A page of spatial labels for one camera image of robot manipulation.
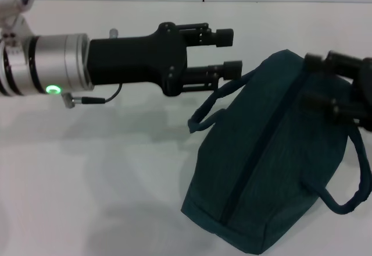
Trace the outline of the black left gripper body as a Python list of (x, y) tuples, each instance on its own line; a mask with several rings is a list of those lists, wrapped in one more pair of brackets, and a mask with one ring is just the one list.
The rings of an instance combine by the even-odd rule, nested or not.
[(151, 35), (91, 40), (87, 69), (95, 86), (154, 83), (164, 95), (181, 94), (187, 46), (174, 23), (159, 25)]

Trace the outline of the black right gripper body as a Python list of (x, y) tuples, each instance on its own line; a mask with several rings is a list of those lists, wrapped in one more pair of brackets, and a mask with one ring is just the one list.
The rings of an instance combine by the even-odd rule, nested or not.
[(372, 58), (362, 60), (353, 79), (352, 102), (355, 107), (354, 118), (359, 126), (372, 131)]

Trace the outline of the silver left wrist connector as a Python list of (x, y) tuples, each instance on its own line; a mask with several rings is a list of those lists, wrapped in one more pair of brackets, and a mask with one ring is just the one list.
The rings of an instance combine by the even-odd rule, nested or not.
[(82, 101), (80, 97), (74, 97), (71, 93), (62, 93), (61, 94), (64, 105), (67, 109), (72, 109), (76, 105), (81, 105)]

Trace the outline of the dark teal insulated lunch bag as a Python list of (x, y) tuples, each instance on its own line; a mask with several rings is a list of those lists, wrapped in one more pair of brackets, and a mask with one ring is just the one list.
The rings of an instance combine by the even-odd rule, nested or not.
[(304, 58), (272, 54), (188, 121), (191, 133), (208, 134), (182, 213), (247, 254), (268, 250), (317, 200), (345, 215), (372, 193), (363, 127), (301, 106), (304, 94), (353, 104), (353, 80), (307, 72)]

